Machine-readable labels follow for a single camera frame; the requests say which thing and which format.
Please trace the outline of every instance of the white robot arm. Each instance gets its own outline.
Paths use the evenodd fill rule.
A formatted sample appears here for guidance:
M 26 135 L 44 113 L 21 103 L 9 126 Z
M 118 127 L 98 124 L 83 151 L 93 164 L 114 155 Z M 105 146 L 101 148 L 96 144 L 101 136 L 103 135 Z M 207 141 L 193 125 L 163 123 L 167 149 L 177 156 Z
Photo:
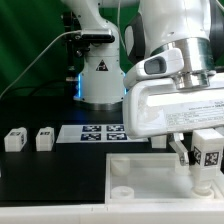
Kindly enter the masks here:
M 213 129 L 224 126 L 224 74 L 215 75 L 214 66 L 224 52 L 220 15 L 211 0 L 141 0 L 125 33 L 135 64 L 124 78 L 126 133 L 133 139 L 168 135 L 183 166 L 193 154 L 192 195 L 199 198 L 214 196 L 211 179 L 219 173 L 224 146 Z M 190 151 L 181 142 L 186 132 L 193 132 Z
M 61 0 L 73 11 L 81 26 L 75 38 L 88 40 L 89 51 L 85 52 L 84 69 L 79 76 L 79 93 L 74 99 L 96 110 L 121 107 L 125 94 L 124 72 L 120 68 L 120 39 L 118 28 L 101 17 L 100 7 L 117 7 L 118 0 Z M 136 3 L 124 0 L 123 6 Z M 113 39 L 110 43 L 104 39 Z

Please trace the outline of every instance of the white plastic base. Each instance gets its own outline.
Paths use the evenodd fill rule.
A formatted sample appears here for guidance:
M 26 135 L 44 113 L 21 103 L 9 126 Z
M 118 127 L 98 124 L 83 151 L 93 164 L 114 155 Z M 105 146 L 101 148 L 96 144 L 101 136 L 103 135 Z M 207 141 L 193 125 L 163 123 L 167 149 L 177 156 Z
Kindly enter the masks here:
M 120 177 L 112 176 L 110 173 L 111 156 L 109 155 L 107 158 L 106 204 L 0 208 L 0 223 L 223 224 L 223 174 L 212 183 L 215 199 L 192 199 L 189 198 L 189 188 L 192 186 L 191 176 L 184 175 L 183 177 L 180 174 L 175 174 L 175 154 L 130 155 L 130 173 Z M 121 182 L 133 186 L 134 193 L 137 193 L 134 198 L 112 199 L 110 197 L 112 187 L 120 185 Z M 141 188 L 141 183 L 148 185 Z M 129 190 L 123 191 L 123 193 L 128 194 Z
M 119 173 L 114 172 L 114 160 L 119 161 Z M 193 197 L 195 181 L 188 168 L 177 163 L 177 154 L 125 154 L 125 161 L 130 159 L 129 172 L 123 154 L 111 154 L 107 158 L 106 195 L 107 204 L 139 204 L 139 203 L 185 203 L 203 202 L 196 198 L 222 200 L 224 205 L 224 175 L 220 175 L 211 182 L 211 194 L 206 197 Z M 134 198 L 112 197 L 112 192 L 118 187 L 131 188 Z

